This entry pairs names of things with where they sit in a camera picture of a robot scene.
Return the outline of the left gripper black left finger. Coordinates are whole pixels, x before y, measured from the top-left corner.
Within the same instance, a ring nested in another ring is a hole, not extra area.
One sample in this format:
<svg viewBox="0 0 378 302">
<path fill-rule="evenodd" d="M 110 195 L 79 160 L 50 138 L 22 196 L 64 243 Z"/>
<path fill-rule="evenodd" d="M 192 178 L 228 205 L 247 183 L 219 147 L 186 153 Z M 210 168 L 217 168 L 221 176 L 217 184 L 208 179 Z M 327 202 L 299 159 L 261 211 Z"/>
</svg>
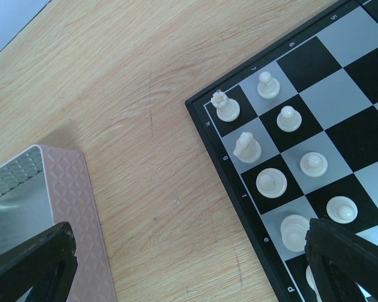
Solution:
<svg viewBox="0 0 378 302">
<path fill-rule="evenodd" d="M 76 240 L 62 221 L 0 255 L 0 301 L 66 301 L 77 270 Z"/>
</svg>

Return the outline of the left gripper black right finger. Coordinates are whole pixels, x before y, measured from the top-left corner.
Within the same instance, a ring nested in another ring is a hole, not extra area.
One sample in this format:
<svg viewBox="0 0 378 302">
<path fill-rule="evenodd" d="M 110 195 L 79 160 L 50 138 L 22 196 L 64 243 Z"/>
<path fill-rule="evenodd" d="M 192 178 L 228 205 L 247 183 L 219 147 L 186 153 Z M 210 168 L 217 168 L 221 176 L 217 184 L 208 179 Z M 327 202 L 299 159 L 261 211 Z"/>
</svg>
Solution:
<svg viewBox="0 0 378 302">
<path fill-rule="evenodd" d="M 312 218 L 306 258 L 322 301 L 378 301 L 378 246 L 327 219 Z"/>
</svg>

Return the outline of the silver tin lid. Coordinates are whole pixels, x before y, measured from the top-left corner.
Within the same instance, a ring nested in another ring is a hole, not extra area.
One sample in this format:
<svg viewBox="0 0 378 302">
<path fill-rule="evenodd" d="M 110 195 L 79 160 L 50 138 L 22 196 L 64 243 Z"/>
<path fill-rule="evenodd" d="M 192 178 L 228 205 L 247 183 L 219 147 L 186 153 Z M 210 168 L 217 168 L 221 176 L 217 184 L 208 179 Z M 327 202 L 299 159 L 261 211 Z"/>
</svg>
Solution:
<svg viewBox="0 0 378 302">
<path fill-rule="evenodd" d="M 116 301 L 84 155 L 32 145 L 0 166 L 0 255 L 62 221 L 78 263 L 68 301 Z"/>
</svg>

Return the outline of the black silver chess board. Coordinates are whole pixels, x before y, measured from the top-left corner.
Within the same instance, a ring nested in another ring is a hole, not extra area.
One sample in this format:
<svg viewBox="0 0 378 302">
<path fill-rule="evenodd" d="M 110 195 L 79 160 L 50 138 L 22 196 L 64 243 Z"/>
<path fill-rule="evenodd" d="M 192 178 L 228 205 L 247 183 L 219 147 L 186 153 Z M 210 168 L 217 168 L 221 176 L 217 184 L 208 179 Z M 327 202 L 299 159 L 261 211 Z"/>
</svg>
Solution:
<svg viewBox="0 0 378 302">
<path fill-rule="evenodd" d="M 264 71 L 280 84 L 272 99 L 257 91 Z M 234 121 L 217 117 L 210 101 L 217 90 L 239 103 Z M 287 216 L 327 218 L 328 201 L 346 196 L 358 216 L 345 228 L 378 245 L 378 1 L 334 3 L 185 104 L 279 301 L 316 300 L 305 254 L 282 242 Z M 302 116 L 296 131 L 277 125 L 284 106 Z M 242 132 L 261 145 L 251 164 L 233 154 Z M 322 176 L 301 171 L 309 152 L 326 157 Z M 267 168 L 287 178 L 278 198 L 256 188 Z"/>
</svg>

